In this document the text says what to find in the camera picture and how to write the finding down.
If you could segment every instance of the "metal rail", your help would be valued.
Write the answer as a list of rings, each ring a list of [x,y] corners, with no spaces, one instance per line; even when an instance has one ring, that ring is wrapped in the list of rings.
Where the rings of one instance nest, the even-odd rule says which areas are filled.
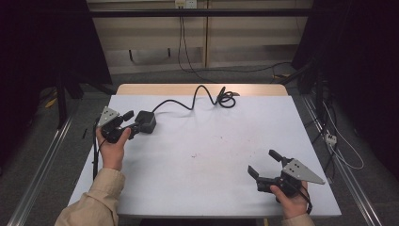
[[[56,135],[52,143],[50,144],[46,155],[41,161],[35,176],[29,184],[29,187],[23,194],[23,197],[21,198],[14,213],[12,214],[11,219],[8,222],[8,226],[22,226],[25,224],[30,210],[32,209],[32,206],[35,203],[35,200],[39,195],[40,189],[47,177],[47,174],[50,171],[54,160],[56,159],[56,154],[58,153],[62,141],[68,133],[68,130],[71,126],[72,118],[75,115],[78,106],[79,101],[75,101],[70,105],[70,116],[67,118],[62,128],[56,131]]]
[[[37,9],[38,15],[57,17],[308,17],[337,13],[335,8],[267,8],[267,9],[94,9],[74,11],[59,9]]]
[[[305,97],[305,96],[302,96],[302,100],[303,100],[305,106],[308,108],[308,111],[309,111],[312,119],[315,121],[315,126],[316,126],[317,130],[319,132],[321,132],[322,126],[321,126],[321,123],[319,122],[319,120],[317,120],[317,114],[314,112],[315,105],[314,105],[313,101],[311,100],[310,97]],[[328,151],[330,154],[332,154],[332,150],[330,150],[330,148],[328,148]],[[336,153],[339,154],[341,156],[341,158],[343,159],[343,155],[341,154],[339,149],[337,149]],[[340,171],[340,174],[342,175],[343,180],[345,181],[350,193],[352,194],[356,204],[358,205],[360,212],[363,214],[363,217],[366,220],[367,225],[382,226],[383,223],[379,219],[379,216],[376,213],[376,210],[373,207],[373,204],[367,197],[366,193],[364,192],[360,183],[356,179],[352,170],[348,166],[343,164],[343,162],[340,161],[336,156],[334,156],[333,161],[336,164],[338,170]]]

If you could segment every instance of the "white table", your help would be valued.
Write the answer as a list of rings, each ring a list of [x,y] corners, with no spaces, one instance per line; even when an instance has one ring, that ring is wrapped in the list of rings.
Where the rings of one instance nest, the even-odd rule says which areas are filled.
[[[192,102],[192,95],[116,95],[109,107],[121,114],[132,109],[137,114],[152,111],[169,98],[186,105]],[[234,108],[227,109],[200,96],[191,112],[173,103],[158,108],[153,133],[138,134],[125,146],[126,184],[119,214],[137,218],[280,216],[274,195],[258,192],[247,173],[251,165],[263,177],[279,176],[281,164],[268,155],[269,149],[297,158],[327,180],[290,96],[241,96],[236,101]],[[92,152],[70,204],[91,186]],[[341,214],[329,184],[309,184],[309,192],[313,217]]]

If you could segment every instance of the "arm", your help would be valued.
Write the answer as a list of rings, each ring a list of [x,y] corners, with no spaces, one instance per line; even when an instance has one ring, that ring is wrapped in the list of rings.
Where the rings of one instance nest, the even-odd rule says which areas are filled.
[[[308,188],[308,183],[302,181],[302,186],[304,188],[301,188],[301,191],[306,194],[305,189]],[[277,186],[270,186],[270,189],[282,205],[283,221],[281,223],[283,226],[314,226],[306,213],[308,203],[301,196],[297,195],[289,199]]]
[[[56,225],[118,225],[117,207],[124,186],[124,176],[120,172],[124,156],[124,144],[131,130],[126,129],[120,140],[111,144],[104,141],[100,129],[96,136],[101,145],[103,168],[99,171],[90,191],[83,194],[80,201],[66,207]]]

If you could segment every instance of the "black device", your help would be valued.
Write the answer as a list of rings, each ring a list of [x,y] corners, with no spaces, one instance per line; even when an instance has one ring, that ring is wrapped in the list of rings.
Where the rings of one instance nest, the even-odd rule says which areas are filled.
[[[282,167],[286,167],[289,162],[293,160],[293,158],[287,159],[286,157],[282,157],[274,150],[269,151],[269,155],[272,156],[276,161],[281,162]],[[292,177],[291,175],[281,172],[280,177],[275,178],[265,178],[260,177],[259,173],[251,166],[248,166],[248,173],[256,180],[256,185],[258,186],[258,191],[272,193],[270,190],[270,186],[278,186],[282,192],[287,197],[294,197],[297,195],[297,191],[301,188],[302,183],[300,180]]]
[[[116,143],[126,128],[132,129],[129,139],[132,139],[140,132],[151,134],[155,128],[156,120],[154,113],[149,111],[138,112],[134,123],[121,127],[124,121],[130,120],[134,115],[135,113],[132,110],[120,116],[118,112],[106,107],[98,124],[98,126],[102,126],[101,133],[103,137],[110,143]]]
[[[302,181],[323,185],[325,183],[323,179],[317,176],[297,159],[283,157],[274,150],[270,150],[269,155],[276,159],[276,161],[281,162],[282,171],[279,177],[265,178],[260,177],[259,173],[253,167],[248,166],[247,171],[249,175],[255,179],[258,191],[272,193],[270,186],[278,186],[288,198],[300,195],[309,204],[307,210],[307,213],[309,214],[312,209],[311,197],[308,190],[302,186]],[[301,188],[305,190],[307,196],[303,194]]]

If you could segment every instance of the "power cord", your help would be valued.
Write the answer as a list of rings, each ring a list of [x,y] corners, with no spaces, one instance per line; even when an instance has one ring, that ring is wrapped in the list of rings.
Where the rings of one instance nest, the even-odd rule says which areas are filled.
[[[297,31],[298,31],[298,34],[299,34],[299,38],[302,38],[302,32],[300,32],[300,28],[299,28],[299,23],[298,23],[298,18],[297,17],[295,17],[295,20],[296,20],[296,28],[297,28]]]
[[[183,39],[183,42],[184,42],[185,56],[187,58],[190,70],[187,70],[187,69],[183,68],[182,63],[180,61],[180,52],[181,52],[181,49],[182,49],[182,39]],[[272,66],[268,66],[268,67],[265,67],[265,68],[255,69],[255,70],[247,70],[247,71],[225,70],[225,69],[201,69],[201,70],[195,70],[192,67],[192,65],[191,65],[191,61],[190,61],[190,58],[189,58],[188,52],[187,52],[187,44],[186,44],[186,41],[185,41],[185,27],[184,27],[184,18],[183,17],[180,17],[180,41],[179,41],[179,50],[178,50],[178,61],[179,61],[179,67],[181,68],[182,71],[184,71],[186,73],[194,73],[196,75],[196,77],[198,77],[198,78],[200,78],[202,80],[205,80],[207,82],[216,83],[216,84],[217,84],[216,81],[204,78],[204,77],[200,76],[198,73],[199,72],[255,73],[255,72],[261,72],[261,71],[265,71],[265,70],[268,70],[268,69],[272,69],[273,70],[273,79],[270,82],[270,84],[272,84],[274,82],[275,77],[281,77],[280,74],[275,74],[274,68],[276,66],[279,66],[279,65],[282,65],[282,64],[291,64],[291,62],[280,62],[280,63],[276,63],[276,64],[274,64]]]
[[[325,95],[324,95],[324,93],[325,93],[324,88],[325,88],[325,87],[328,88],[328,90],[327,90],[327,98],[325,98]],[[334,113],[334,120],[332,119],[332,117],[330,118],[330,119],[331,119],[331,123],[337,125],[337,122],[338,122],[338,121],[337,121],[337,114],[336,114],[335,109],[334,109],[334,107],[333,107],[333,105],[332,105],[332,94],[331,94],[331,91],[330,91],[329,87],[327,86],[327,81],[323,81],[323,99],[324,99],[324,100],[323,100],[323,103],[327,103],[327,104],[328,104],[327,111],[328,111],[329,108],[331,108],[332,112]],[[326,112],[323,112],[323,116],[322,116],[321,119],[319,119],[319,118],[317,117],[314,121],[317,121],[317,120],[321,121],[323,125],[321,125],[321,131],[320,131],[320,133],[319,133],[319,134],[317,135],[317,137],[312,141],[311,144],[314,144],[315,141],[316,141],[319,137],[321,137],[321,136],[325,137],[325,135],[326,135],[326,132],[325,132],[325,131],[326,131],[326,129],[327,129],[327,124],[328,124],[328,116],[327,116]],[[336,132],[335,128],[333,129],[332,135],[334,135],[335,137],[337,137],[337,132]],[[336,149],[336,148],[338,148],[338,144],[337,144],[337,142],[335,142],[335,143],[336,143],[336,144],[335,144],[334,148]],[[327,161],[326,165],[324,166],[324,173],[327,173],[327,169],[328,169],[328,167],[329,167],[329,164],[331,163],[331,164],[332,164],[332,176],[331,176],[330,178],[331,178],[331,179],[334,179],[334,177],[335,177],[335,163],[334,163],[334,161],[332,161],[332,158],[333,158],[333,156],[334,156],[334,154],[335,154],[336,152],[332,152],[332,153],[331,153],[331,152],[328,150],[328,144],[327,144],[327,141],[326,141],[326,140],[325,140],[325,145],[326,145],[326,148],[327,148],[327,151],[328,151],[329,158],[328,158],[328,161]]]
[[[327,111],[327,113],[328,113],[328,116],[329,116],[329,118],[330,118],[331,121],[332,121],[332,117],[331,117],[331,115],[329,114],[328,108],[327,108],[327,106],[326,106],[326,104],[325,104],[324,102],[323,102],[323,106],[325,107],[325,109],[326,109],[326,111]],[[335,125],[334,122],[332,123],[332,125],[334,126],[334,128],[335,128],[335,130],[337,131],[338,135],[349,145],[349,147],[350,147],[350,148],[355,152],[355,154],[358,156],[358,158],[360,159],[360,162],[361,162],[361,166],[360,166],[360,167],[354,167],[354,166],[350,165],[349,163],[347,163],[339,154],[337,154],[337,152],[334,150],[334,148],[329,144],[328,146],[331,148],[331,151],[333,151],[333,152],[336,154],[337,158],[340,159],[342,162],[344,162],[345,165],[348,166],[349,168],[354,169],[354,170],[361,170],[361,169],[363,169],[363,168],[364,168],[364,161],[363,161],[363,159],[361,158],[361,156],[360,156],[360,154],[358,153],[358,151],[357,151],[357,150],[343,137],[343,135],[340,133],[340,131],[338,130],[338,128],[337,128],[337,126]]]
[[[208,94],[209,99],[211,100],[211,103],[213,105],[219,104],[220,106],[222,106],[224,108],[232,108],[232,107],[235,106],[235,99],[233,97],[234,93],[231,92],[231,91],[225,92],[226,87],[223,87],[220,90],[219,94],[216,97],[216,100],[214,101],[212,99],[212,96],[211,96],[211,93],[209,92],[209,90],[205,86],[199,85],[196,88],[196,91],[194,92],[193,103],[192,103],[191,107],[188,107],[188,106],[186,106],[186,105],[184,105],[181,102],[178,102],[176,100],[168,99],[168,100],[165,100],[164,102],[162,102],[161,104],[159,104],[158,106],[156,106],[153,109],[152,113],[154,113],[161,105],[163,105],[165,103],[168,103],[168,102],[176,103],[176,104],[181,105],[182,107],[184,107],[184,108],[186,108],[188,110],[193,110],[194,106],[195,106],[195,102],[196,102],[197,92],[198,92],[198,90],[200,88],[204,88],[205,89],[205,91]],[[226,103],[229,102],[229,101],[232,101],[232,103],[230,105],[226,105]],[[93,159],[93,162],[92,162],[93,163],[93,180],[96,178],[97,173],[98,173],[98,162],[99,162],[99,155],[100,155],[101,147],[102,147],[102,145],[104,144],[104,142],[107,139],[107,137],[106,137],[104,139],[104,141],[99,145],[99,148],[97,149],[96,128],[97,128],[97,124],[98,124],[99,120],[100,120],[100,118],[97,118],[95,120],[94,124],[93,124],[93,150],[94,150],[94,159]]]
[[[209,92],[209,90],[208,90],[206,87],[204,87],[203,85],[199,85],[199,86],[196,88],[196,91],[194,92],[193,103],[192,103],[191,107],[188,107],[188,106],[186,106],[186,105],[184,105],[184,104],[182,104],[181,102],[178,102],[178,101],[176,101],[176,100],[168,99],[168,100],[165,100],[164,102],[162,102],[161,104],[159,104],[158,106],[156,106],[156,107],[153,109],[152,113],[154,113],[161,105],[163,105],[163,104],[165,104],[165,103],[167,103],[167,102],[176,103],[176,104],[181,105],[182,107],[186,108],[187,110],[193,110],[193,109],[194,109],[195,102],[196,102],[197,92],[198,92],[198,90],[199,90],[200,88],[204,88],[204,89],[205,89],[205,91],[206,91],[206,93],[208,94],[209,99],[211,100],[211,103],[212,103],[213,105],[219,104],[219,105],[221,105],[221,106],[224,107],[224,108],[232,108],[232,107],[235,106],[235,99],[234,99],[234,97],[233,97],[233,92],[231,92],[231,91],[225,92],[226,87],[223,87],[223,88],[220,90],[219,94],[218,94],[217,97],[216,97],[216,100],[214,101],[214,100],[212,99],[212,96],[211,96],[211,93]],[[229,101],[232,101],[232,104],[231,104],[231,105],[225,105],[225,103],[227,103],[227,102],[229,102]]]

